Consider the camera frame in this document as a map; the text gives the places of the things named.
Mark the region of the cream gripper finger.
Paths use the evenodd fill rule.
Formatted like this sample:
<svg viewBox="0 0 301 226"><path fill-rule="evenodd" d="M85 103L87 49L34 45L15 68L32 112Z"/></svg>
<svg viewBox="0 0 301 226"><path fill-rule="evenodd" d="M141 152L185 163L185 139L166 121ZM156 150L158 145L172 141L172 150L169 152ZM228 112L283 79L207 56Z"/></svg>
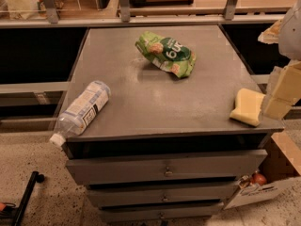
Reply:
<svg viewBox="0 0 301 226"><path fill-rule="evenodd" d="M262 102L262 113L264 116L281 120L294 106L295 101L286 101L272 95L266 95Z"/></svg>
<svg viewBox="0 0 301 226"><path fill-rule="evenodd" d="M281 71L272 90L274 98L296 104L301 99L301 61L291 60Z"/></svg>

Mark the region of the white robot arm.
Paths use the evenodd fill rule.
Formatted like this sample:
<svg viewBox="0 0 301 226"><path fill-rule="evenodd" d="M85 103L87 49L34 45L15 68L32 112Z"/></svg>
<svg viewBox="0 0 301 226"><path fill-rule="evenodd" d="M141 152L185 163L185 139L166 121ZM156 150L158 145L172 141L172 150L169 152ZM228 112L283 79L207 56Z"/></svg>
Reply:
<svg viewBox="0 0 301 226"><path fill-rule="evenodd" d="M278 44L279 53L290 62L275 67L270 74L261 109L265 116L281 120L301 99L301 0L258 37L258 41Z"/></svg>

